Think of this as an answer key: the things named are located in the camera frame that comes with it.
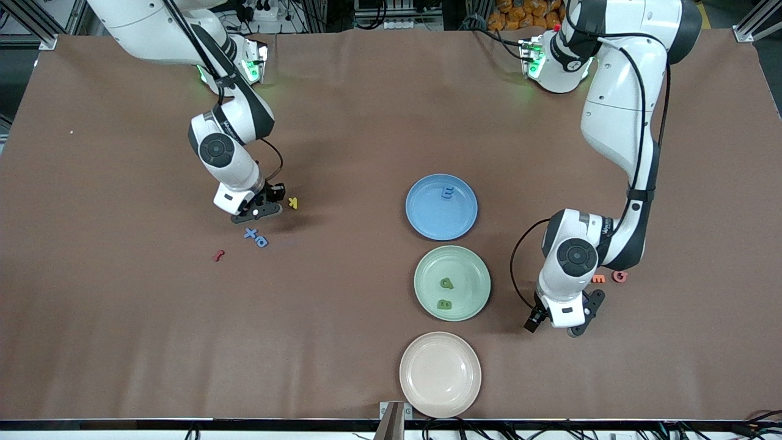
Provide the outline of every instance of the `blue plate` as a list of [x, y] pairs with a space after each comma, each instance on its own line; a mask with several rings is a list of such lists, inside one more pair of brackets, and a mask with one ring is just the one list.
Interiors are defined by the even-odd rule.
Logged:
[[407, 220], [432, 240], [454, 240], [470, 230], [478, 218], [478, 199], [464, 180], [433, 174], [417, 181], [405, 202]]

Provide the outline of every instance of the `white plate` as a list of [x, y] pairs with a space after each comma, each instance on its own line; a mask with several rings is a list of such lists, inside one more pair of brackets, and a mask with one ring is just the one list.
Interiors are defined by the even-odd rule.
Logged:
[[464, 339], [442, 331], [413, 341], [402, 355], [399, 381], [407, 401], [438, 419], [456, 417], [481, 388], [481, 364]]

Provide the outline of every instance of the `brown tabletop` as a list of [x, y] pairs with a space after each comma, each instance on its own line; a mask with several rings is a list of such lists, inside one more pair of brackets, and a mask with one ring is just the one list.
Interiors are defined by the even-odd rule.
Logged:
[[[577, 339], [522, 329], [508, 258], [563, 207], [620, 214], [626, 176], [579, 131], [589, 80], [548, 94], [468, 32], [281, 36], [272, 56], [274, 84], [257, 89], [300, 208], [252, 224], [260, 249], [212, 205], [217, 182], [188, 145], [215, 101], [195, 69], [111, 38], [41, 53], [0, 160], [0, 417], [376, 417], [403, 398], [404, 349], [435, 330], [480, 358], [466, 417], [779, 406], [782, 123], [751, 45], [704, 31], [673, 67], [646, 255], [604, 285]], [[437, 172], [480, 203], [453, 243], [493, 289], [462, 323], [429, 316], [412, 287], [441, 243], [408, 225], [404, 198]], [[541, 236], [518, 256], [528, 295]]]

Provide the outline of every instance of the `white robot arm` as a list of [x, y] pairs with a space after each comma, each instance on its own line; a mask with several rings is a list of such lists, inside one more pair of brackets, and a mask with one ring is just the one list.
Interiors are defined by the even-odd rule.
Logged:
[[551, 217], [543, 237], [546, 261], [525, 328], [534, 331], [548, 317], [579, 336], [602, 302], [602, 292], [600, 298], [584, 293], [597, 267], [625, 270], [644, 254], [660, 151], [651, 115], [668, 63], [692, 49], [701, 15], [691, 0], [572, 0], [567, 7], [561, 30], [545, 32], [537, 50], [523, 53], [535, 55], [524, 62], [525, 72], [546, 90], [570, 92], [597, 59], [581, 132], [629, 182], [621, 218], [564, 209]]
[[[218, 104], [191, 120], [188, 139], [220, 185], [213, 201], [234, 223], [278, 214], [282, 184], [270, 185], [244, 145], [274, 127], [274, 115], [250, 86], [260, 80], [266, 47], [229, 35], [209, 0], [89, 0], [95, 15], [131, 55], [154, 63], [191, 64], [220, 95]], [[223, 96], [234, 99], [223, 103]]]

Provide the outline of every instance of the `plate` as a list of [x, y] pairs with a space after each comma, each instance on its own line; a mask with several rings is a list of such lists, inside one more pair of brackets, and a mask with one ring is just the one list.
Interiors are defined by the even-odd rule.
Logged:
[[410, 188], [405, 211], [413, 228], [426, 238], [454, 240], [475, 224], [478, 199], [464, 180], [448, 174], [433, 174]]
[[442, 331], [413, 341], [402, 355], [399, 380], [407, 401], [437, 419], [456, 417], [481, 388], [481, 364], [464, 339]]
[[413, 287], [427, 312], [443, 321], [464, 321], [477, 315], [488, 302], [491, 278], [475, 252], [448, 245], [431, 250], [421, 259]]

